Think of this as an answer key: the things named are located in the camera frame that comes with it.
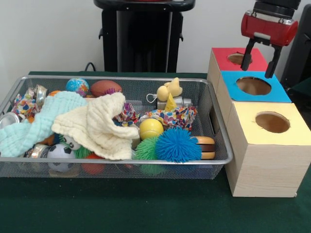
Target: yellow duck toy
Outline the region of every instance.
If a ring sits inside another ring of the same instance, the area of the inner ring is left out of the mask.
[[[165,83],[159,87],[156,95],[159,101],[167,101],[169,95],[173,97],[180,96],[183,92],[183,88],[179,86],[179,78],[174,78],[170,83]]]

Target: wooden box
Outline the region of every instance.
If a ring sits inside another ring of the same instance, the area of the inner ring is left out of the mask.
[[[262,71],[221,71],[216,96],[226,126],[233,100],[291,103],[276,76],[264,75]]]
[[[240,66],[245,48],[212,48],[207,79],[213,83],[215,93],[217,93],[221,71],[242,71]],[[252,49],[252,62],[248,71],[266,71],[267,62],[258,49]]]
[[[311,161],[311,132],[267,63],[252,51],[248,71],[232,54],[213,48],[207,79],[213,84],[234,159],[225,166],[235,197],[294,197]]]
[[[293,103],[233,102],[227,131],[233,196],[295,196],[311,162],[311,132]]]

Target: black cable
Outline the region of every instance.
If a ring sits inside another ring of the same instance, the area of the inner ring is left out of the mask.
[[[92,66],[93,71],[96,71],[96,68],[95,68],[95,66],[94,66],[94,64],[93,64],[92,62],[89,62],[89,63],[87,64],[87,66],[86,66],[86,68],[84,69],[84,71],[87,71],[87,69],[88,69],[89,66]]]

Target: metal basket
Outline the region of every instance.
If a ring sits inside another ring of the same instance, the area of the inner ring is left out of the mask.
[[[16,81],[3,103],[4,114],[12,107],[18,93],[40,84],[50,91],[64,90],[72,76],[30,75]],[[146,101],[148,93],[156,93],[159,86],[171,81],[167,78],[83,77],[89,85],[98,80],[113,80],[123,87],[123,94],[138,113],[156,108]],[[212,85],[203,79],[180,79],[183,98],[192,99],[198,115],[193,124],[193,136],[215,139],[216,156],[213,160],[175,164],[162,160],[92,160],[48,158],[2,158],[0,177],[78,177],[78,178],[157,178],[157,179],[214,179],[224,164],[232,160],[233,153],[225,124]],[[71,170],[60,173],[50,170],[49,163],[66,163]]]

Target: circular hole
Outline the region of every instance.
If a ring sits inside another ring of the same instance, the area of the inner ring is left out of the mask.
[[[253,95],[267,95],[271,92],[271,86],[266,81],[255,77],[243,77],[237,80],[239,89],[243,92]]]
[[[229,61],[236,65],[242,65],[244,54],[240,52],[233,53],[228,56]]]
[[[284,116],[274,112],[262,112],[256,116],[256,123],[272,133],[283,133],[290,128],[290,122]]]

